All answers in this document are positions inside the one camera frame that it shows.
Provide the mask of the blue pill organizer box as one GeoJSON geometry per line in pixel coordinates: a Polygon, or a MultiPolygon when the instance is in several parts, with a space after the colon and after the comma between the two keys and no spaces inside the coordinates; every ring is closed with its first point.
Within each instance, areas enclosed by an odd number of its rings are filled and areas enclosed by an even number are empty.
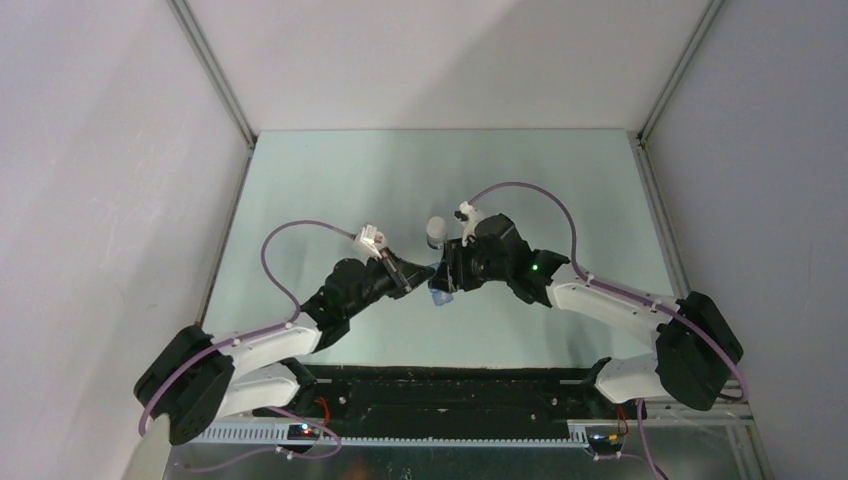
{"type": "MultiPolygon", "coordinates": [[[[443,262],[435,263],[435,264],[433,264],[433,265],[432,265],[432,267],[433,267],[433,268],[435,268],[435,267],[437,267],[439,264],[444,264],[444,263],[443,263],[443,262]]],[[[450,273],[450,277],[451,277],[451,292],[450,292],[450,293],[445,293],[445,292],[440,292],[440,291],[430,290],[430,289],[428,288],[428,289],[429,289],[429,291],[430,291],[430,293],[431,293],[431,297],[432,297],[433,303],[434,303],[436,306],[444,306],[444,305],[447,305],[447,304],[451,303],[451,302],[453,301],[453,299],[454,299],[453,293],[455,292],[455,287],[454,287],[454,283],[453,283],[453,279],[452,279],[451,273],[450,273]]]]}

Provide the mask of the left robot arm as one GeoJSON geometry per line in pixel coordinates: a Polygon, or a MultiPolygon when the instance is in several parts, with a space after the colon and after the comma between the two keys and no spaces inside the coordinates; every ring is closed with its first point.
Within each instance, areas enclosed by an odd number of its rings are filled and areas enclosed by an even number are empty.
{"type": "Polygon", "coordinates": [[[255,409],[308,414],[316,390],[298,357],[329,348],[354,316],[383,298],[403,298],[435,272],[391,251],[367,261],[346,258],[290,320],[247,333],[179,330],[134,386],[144,418],[166,417],[169,443],[182,445],[219,418],[255,409]]]}

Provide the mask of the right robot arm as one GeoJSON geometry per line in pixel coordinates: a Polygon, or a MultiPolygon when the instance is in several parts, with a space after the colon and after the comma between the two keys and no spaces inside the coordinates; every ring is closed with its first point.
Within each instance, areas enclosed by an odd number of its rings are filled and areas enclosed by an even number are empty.
{"type": "Polygon", "coordinates": [[[632,335],[649,353],[597,361],[581,392],[585,411],[606,418],[622,403],[671,397],[697,411],[727,399],[723,389],[744,349],[715,302],[633,292],[581,273],[559,253],[533,249],[499,214],[468,238],[446,241],[429,288],[446,294],[502,282],[521,301],[576,312],[632,335]]]}

